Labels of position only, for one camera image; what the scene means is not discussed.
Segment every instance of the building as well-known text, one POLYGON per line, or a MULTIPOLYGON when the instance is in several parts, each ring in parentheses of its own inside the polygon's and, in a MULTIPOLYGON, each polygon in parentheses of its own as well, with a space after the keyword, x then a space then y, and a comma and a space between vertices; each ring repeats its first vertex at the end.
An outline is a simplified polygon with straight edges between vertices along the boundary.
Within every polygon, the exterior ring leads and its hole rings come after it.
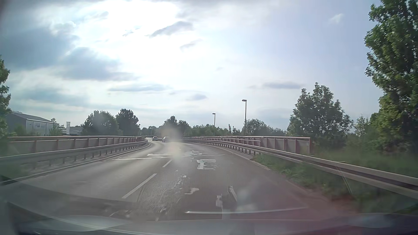
MULTIPOLYGON (((67 128, 61 128, 62 134, 63 135, 68 135, 67 133, 67 128)), ((70 133, 69 135, 81 135, 81 132, 83 131, 82 127, 78 127, 78 126, 70 126, 70 133)))
POLYGON ((53 128, 54 125, 59 125, 43 117, 24 114, 18 111, 12 111, 7 114, 6 122, 8 132, 14 132, 15 128, 21 125, 26 133, 38 133, 41 136, 49 135, 49 129, 53 128))

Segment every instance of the building roof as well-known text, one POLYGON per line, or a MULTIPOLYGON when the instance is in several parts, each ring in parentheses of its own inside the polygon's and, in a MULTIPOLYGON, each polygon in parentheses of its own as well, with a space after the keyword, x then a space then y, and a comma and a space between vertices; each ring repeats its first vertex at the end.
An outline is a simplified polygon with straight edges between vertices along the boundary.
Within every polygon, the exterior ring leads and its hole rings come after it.
POLYGON ((14 114, 16 116, 19 116, 21 118, 25 118, 25 119, 32 119, 32 120, 41 121, 41 122, 53 123, 53 122, 51 122, 51 120, 45 119, 43 117, 38 117, 38 116, 29 115, 29 114, 24 114, 22 112, 12 111, 12 114, 14 114))

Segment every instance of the metal railing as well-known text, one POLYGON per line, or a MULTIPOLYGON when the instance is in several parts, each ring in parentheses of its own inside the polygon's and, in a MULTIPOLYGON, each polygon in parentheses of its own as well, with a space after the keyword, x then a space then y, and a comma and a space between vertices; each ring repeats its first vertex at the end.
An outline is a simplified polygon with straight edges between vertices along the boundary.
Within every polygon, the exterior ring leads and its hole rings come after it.
POLYGON ((77 156, 95 154, 112 154, 127 149, 138 148, 148 144, 148 140, 141 140, 137 137, 126 136, 53 136, 39 137, 12 137, 12 140, 22 141, 9 142, 9 148, 16 148, 18 154, 0 157, 0 164, 26 164, 33 163, 34 168, 37 162, 50 161, 54 159, 63 159, 77 156))
POLYGON ((9 137, 8 155, 107 146, 137 142, 133 136, 28 136, 9 137))
POLYGON ((302 155, 298 153, 292 153, 290 151, 278 150, 274 148, 264 147, 260 145, 240 143, 241 136, 239 138, 225 137, 187 137, 182 139, 183 142, 191 143, 203 143, 209 145, 215 145, 220 147, 232 148, 248 154, 265 153, 271 156, 276 156, 281 159, 292 161, 295 163, 307 163, 319 170, 326 171, 335 175, 339 175, 345 178, 349 178, 355 181, 359 181, 368 185, 372 185, 381 189, 386 189, 398 194, 402 194, 408 197, 418 199, 418 178, 395 174, 392 172, 381 171, 362 166, 356 166, 322 158, 315 158, 312 156, 302 155))
POLYGON ((187 139, 220 140, 232 143, 242 143, 251 146, 271 148, 291 153, 311 155, 313 144, 309 137, 288 137, 288 136, 204 136, 184 137, 187 139))

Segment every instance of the grass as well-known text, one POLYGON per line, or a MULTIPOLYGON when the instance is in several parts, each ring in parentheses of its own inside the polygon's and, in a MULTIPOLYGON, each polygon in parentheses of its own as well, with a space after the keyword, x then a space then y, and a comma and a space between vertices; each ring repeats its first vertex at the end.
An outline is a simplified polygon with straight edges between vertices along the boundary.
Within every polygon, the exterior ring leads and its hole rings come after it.
POLYGON ((350 199, 359 212, 398 212, 418 214, 418 200, 392 193, 368 184, 344 179, 318 170, 309 164, 297 164, 278 157, 259 154, 254 160, 284 174, 291 181, 320 191, 330 200, 350 199))
POLYGON ((0 165, 0 181, 27 176, 28 173, 20 165, 0 165))
POLYGON ((348 147, 338 151, 319 150, 315 157, 418 178, 418 156, 411 153, 384 154, 348 147))

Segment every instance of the dark cloud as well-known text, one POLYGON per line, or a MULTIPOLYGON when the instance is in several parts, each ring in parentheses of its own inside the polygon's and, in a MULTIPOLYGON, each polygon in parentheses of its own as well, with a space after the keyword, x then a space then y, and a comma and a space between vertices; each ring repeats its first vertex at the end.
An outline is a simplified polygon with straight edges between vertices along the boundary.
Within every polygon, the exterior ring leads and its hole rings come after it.
POLYGON ((182 32, 182 31, 190 31, 193 30, 193 24, 190 22, 186 22, 186 21, 177 21, 174 24, 164 27, 164 28, 160 28, 158 30, 156 30, 154 33, 147 35, 150 38, 156 37, 158 35, 167 35, 170 36, 174 33, 177 32, 182 32))
POLYGON ((202 41, 202 39, 193 40, 189 43, 186 43, 186 44, 180 46, 180 50, 184 51, 187 48, 191 48, 191 47, 195 46, 198 42, 201 42, 201 41, 202 41))
POLYGON ((120 62, 107 57, 100 57, 87 47, 78 47, 58 63, 65 69, 59 75, 74 80, 122 81, 138 77, 132 73, 118 72, 120 62))
POLYGON ((161 85, 161 84, 153 84, 147 86, 135 86, 135 85, 128 85, 122 87, 112 87, 108 89, 108 91, 112 92, 160 92, 169 89, 169 87, 161 85))
POLYGON ((302 84, 294 83, 294 82, 265 82, 260 87, 257 85, 249 86, 248 88, 251 89, 300 89, 302 88, 302 84))
MULTIPOLYGON (((74 48, 79 39, 72 35, 73 22, 56 24, 51 29, 35 22, 35 10, 42 6, 69 6, 76 2, 93 3, 97 0, 26 0, 23 4, 14 1, 6 7, 2 16, 0 54, 11 72, 46 67, 60 68, 59 75, 67 79, 88 79, 96 81, 131 80, 133 74, 120 72, 120 62, 100 56, 85 47, 74 48)), ((95 18, 104 18, 102 12, 95 18)))
POLYGON ((36 87, 30 89, 16 90, 13 92, 16 100, 34 100, 44 103, 80 106, 85 107, 89 104, 87 97, 65 94, 56 87, 36 87))
POLYGON ((0 37, 0 54, 12 70, 49 67, 74 46, 78 37, 60 31, 53 35, 49 28, 35 28, 0 37))
POLYGON ((187 100, 196 101, 196 100, 204 100, 204 99, 207 99, 207 98, 208 97, 206 95, 195 94, 195 95, 192 95, 191 97, 189 97, 187 100))

